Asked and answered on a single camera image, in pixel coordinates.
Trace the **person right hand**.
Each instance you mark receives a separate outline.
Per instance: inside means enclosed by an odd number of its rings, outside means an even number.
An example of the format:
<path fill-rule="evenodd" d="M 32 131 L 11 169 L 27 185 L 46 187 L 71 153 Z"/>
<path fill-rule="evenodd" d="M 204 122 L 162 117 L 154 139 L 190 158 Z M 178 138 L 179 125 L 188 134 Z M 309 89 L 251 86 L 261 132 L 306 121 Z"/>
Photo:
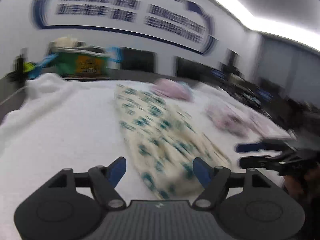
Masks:
<path fill-rule="evenodd" d="M 285 176 L 284 186 L 297 201 L 311 202 L 313 198 L 319 197 L 319 163 L 302 177 Z"/>

